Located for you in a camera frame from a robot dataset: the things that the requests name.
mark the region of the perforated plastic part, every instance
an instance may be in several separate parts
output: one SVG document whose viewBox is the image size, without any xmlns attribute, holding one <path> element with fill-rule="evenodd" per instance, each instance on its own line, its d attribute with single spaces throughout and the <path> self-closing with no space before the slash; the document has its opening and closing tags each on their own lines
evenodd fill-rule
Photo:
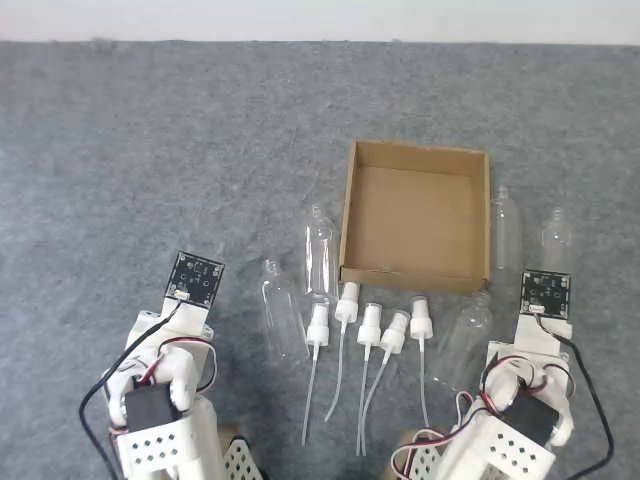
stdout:
<svg viewBox="0 0 640 480">
<path fill-rule="evenodd" d="M 508 478 L 544 478 L 555 455 L 496 417 L 488 417 L 471 448 Z"/>
<path fill-rule="evenodd" d="M 411 464 L 411 480 L 429 480 L 435 478 L 435 468 L 440 454 L 435 448 L 419 448 Z"/>
<path fill-rule="evenodd" d="M 249 446 L 242 438 L 236 438 L 224 454 L 224 466 L 229 480 L 262 480 L 262 475 L 253 463 Z"/>
<path fill-rule="evenodd" d="M 126 478 L 164 470 L 198 457 L 193 417 L 118 436 Z"/>
</svg>

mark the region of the black circuit board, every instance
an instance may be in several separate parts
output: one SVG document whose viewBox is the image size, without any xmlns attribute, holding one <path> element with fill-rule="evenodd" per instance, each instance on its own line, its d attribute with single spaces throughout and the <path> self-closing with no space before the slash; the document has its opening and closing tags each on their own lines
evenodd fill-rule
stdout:
<svg viewBox="0 0 640 480">
<path fill-rule="evenodd" d="M 520 313 L 541 317 L 569 318 L 571 276 L 566 273 L 525 270 L 522 275 Z"/>
<path fill-rule="evenodd" d="M 223 263 L 178 252 L 165 297 L 182 300 L 208 310 L 216 298 L 223 271 Z"/>
</svg>

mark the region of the black cable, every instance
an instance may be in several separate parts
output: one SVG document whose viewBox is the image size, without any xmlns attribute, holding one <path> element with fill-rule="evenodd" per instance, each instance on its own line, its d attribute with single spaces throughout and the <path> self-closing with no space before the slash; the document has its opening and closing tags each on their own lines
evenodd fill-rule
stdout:
<svg viewBox="0 0 640 480">
<path fill-rule="evenodd" d="M 87 407 L 87 404 L 89 403 L 89 400 L 91 400 L 91 397 L 93 397 L 96 394 L 96 392 L 100 390 L 103 387 L 103 385 L 107 383 L 109 378 L 111 378 L 111 376 L 115 373 L 115 371 L 122 364 L 122 362 L 124 362 L 127 359 L 127 357 L 131 355 L 131 352 L 133 352 L 136 348 L 138 348 L 140 344 L 142 344 L 142 342 L 144 342 L 147 338 L 149 338 L 151 335 L 153 335 L 162 327 L 164 327 L 167 323 L 169 323 L 169 320 L 173 318 L 175 313 L 178 311 L 178 308 L 180 308 L 180 305 L 182 305 L 181 300 L 178 301 L 178 304 L 167 316 L 167 318 L 165 318 L 164 320 L 161 320 L 160 322 L 156 323 L 154 326 L 147 329 L 131 345 L 129 345 L 129 347 L 124 352 L 122 352 L 122 354 L 118 357 L 118 359 L 113 363 L 111 368 L 109 368 L 109 370 L 107 370 L 107 372 L 104 375 L 102 375 L 100 380 L 98 380 L 96 384 L 89 389 L 87 394 L 84 396 L 84 398 L 80 402 L 80 406 L 78 407 L 78 416 L 80 417 L 80 423 L 82 424 L 82 428 L 84 429 L 84 432 L 87 434 L 87 436 L 89 437 L 89 440 L 91 440 L 91 443 L 93 444 L 96 451 L 104 461 L 107 467 L 107 470 L 109 471 L 109 476 L 111 477 L 112 480 L 118 480 L 118 475 L 116 474 L 116 470 L 113 467 L 113 463 L 109 459 L 109 455 L 107 455 L 107 452 L 105 452 L 104 448 L 102 448 L 102 445 L 98 441 L 95 433 L 93 433 L 93 430 L 91 430 L 91 426 L 89 426 L 89 422 L 87 422 L 85 409 Z"/>
<path fill-rule="evenodd" d="M 585 468 L 583 470 L 580 470 L 579 472 L 574 473 L 573 475 L 571 475 L 570 477 L 567 478 L 567 480 L 576 480 L 578 478 L 586 477 L 590 473 L 593 473 L 596 470 L 601 469 L 602 467 L 604 467 L 607 463 L 609 463 L 611 461 L 611 459 L 613 458 L 614 450 L 615 450 L 614 440 L 613 440 L 613 433 L 611 433 L 611 427 L 609 427 L 609 421 L 607 420 L 607 416 L 604 413 L 604 408 L 602 408 L 602 404 L 600 403 L 600 398 L 598 397 L 598 393 L 596 392 L 596 387 L 593 384 L 593 380 L 591 379 L 591 375 L 589 375 L 589 372 L 587 371 L 587 367 L 585 366 L 584 362 L 582 361 L 582 355 L 580 355 L 580 350 L 578 349 L 578 347 L 571 340 L 569 340 L 567 338 L 564 338 L 564 337 L 562 337 L 560 335 L 556 335 L 555 333 L 550 332 L 549 330 L 547 330 L 544 327 L 544 325 L 542 325 L 542 321 L 540 320 L 540 315 L 535 314 L 534 316 L 536 318 L 536 321 L 538 322 L 538 326 L 542 330 L 547 332 L 549 335 L 551 335 L 553 338 L 558 340 L 563 345 L 566 345 L 571 350 L 573 350 L 573 355 L 576 358 L 576 362 L 578 363 L 578 367 L 580 367 L 580 371 L 582 372 L 582 376 L 584 377 L 585 383 L 587 384 L 587 388 L 589 389 L 589 393 L 591 394 L 591 398 L 593 399 L 593 403 L 595 404 L 596 410 L 598 411 L 598 415 L 600 416 L 600 421 L 602 422 L 602 427 L 604 428 L 604 433 L 607 436 L 607 442 L 609 444 L 609 446 L 607 448 L 607 454 L 604 456 L 604 458 L 602 458 L 601 460 L 598 460 L 593 465 L 591 465 L 591 466 L 589 466 L 589 467 L 587 467 L 587 468 Z"/>
</svg>

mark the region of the plastic bottle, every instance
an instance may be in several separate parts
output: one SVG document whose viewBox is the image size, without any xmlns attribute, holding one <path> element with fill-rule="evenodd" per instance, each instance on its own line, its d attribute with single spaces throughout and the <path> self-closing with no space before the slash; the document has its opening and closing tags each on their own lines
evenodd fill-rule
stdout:
<svg viewBox="0 0 640 480">
<path fill-rule="evenodd" d="M 429 362 L 430 376 L 454 391 L 477 386 L 485 365 L 493 319 L 489 294 L 477 292 L 449 326 Z"/>
<path fill-rule="evenodd" d="M 338 242 L 336 229 L 314 204 L 305 227 L 305 294 L 315 298 L 338 297 Z"/>
<path fill-rule="evenodd" d="M 520 210 L 509 196 L 509 189 L 498 187 L 498 196 L 494 202 L 495 227 L 495 267 L 498 272 L 522 273 L 522 225 Z"/>
<path fill-rule="evenodd" d="M 273 361 L 297 364 L 309 358 L 302 316 L 293 290 L 277 262 L 265 260 L 262 277 L 265 336 Z"/>
<path fill-rule="evenodd" d="M 572 273 L 571 246 L 573 232 L 564 210 L 553 209 L 542 228 L 542 269 L 550 272 Z"/>
</svg>

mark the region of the plastic tube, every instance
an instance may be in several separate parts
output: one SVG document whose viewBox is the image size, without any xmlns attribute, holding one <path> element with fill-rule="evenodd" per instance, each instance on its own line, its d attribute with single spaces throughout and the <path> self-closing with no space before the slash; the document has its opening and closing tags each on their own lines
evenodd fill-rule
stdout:
<svg viewBox="0 0 640 480">
<path fill-rule="evenodd" d="M 316 378 L 316 366 L 318 365 L 318 351 L 320 344 L 313 345 L 313 366 L 311 367 L 311 377 L 309 378 L 309 390 L 307 391 L 307 405 L 304 407 L 304 422 L 302 422 L 302 446 L 307 441 L 307 424 L 309 423 L 309 410 L 311 409 L 311 394 L 313 393 L 313 381 Z"/>
<path fill-rule="evenodd" d="M 420 339 L 420 402 L 422 403 L 422 417 L 424 426 L 429 427 L 429 416 L 427 415 L 427 398 L 424 393 L 424 339 Z"/>
<path fill-rule="evenodd" d="M 347 322 L 342 322 L 342 329 L 340 330 L 340 348 L 338 352 L 338 383 L 336 383 L 336 393 L 333 394 L 333 401 L 331 407 L 324 417 L 325 423 L 329 421 L 333 411 L 338 405 L 338 399 L 340 398 L 340 385 L 342 384 L 342 352 L 344 351 L 344 334 L 347 331 Z"/>
<path fill-rule="evenodd" d="M 364 457 L 367 456 L 367 445 L 366 445 L 366 427 L 367 427 L 367 412 L 369 411 L 369 405 L 371 404 L 371 399 L 373 398 L 373 394 L 378 388 L 378 384 L 380 383 L 380 379 L 382 378 L 382 374 L 384 373 L 384 369 L 389 362 L 389 357 L 391 356 L 391 350 L 387 350 L 384 354 L 384 359 L 382 360 L 382 365 L 380 366 L 380 370 L 378 370 L 378 374 L 376 375 L 375 380 L 373 381 L 373 385 L 371 385 L 371 390 L 369 390 L 369 395 L 367 395 L 367 401 L 364 403 L 364 410 L 362 411 L 362 426 L 360 429 L 360 435 L 362 437 L 362 455 Z"/>
<path fill-rule="evenodd" d="M 360 440 L 362 439 L 362 412 L 364 410 L 364 392 L 367 385 L 367 370 L 369 369 L 369 352 L 371 345 L 365 346 L 364 368 L 362 369 L 362 387 L 360 387 L 360 407 L 358 408 L 358 438 L 356 439 L 356 455 L 360 455 Z"/>
</svg>

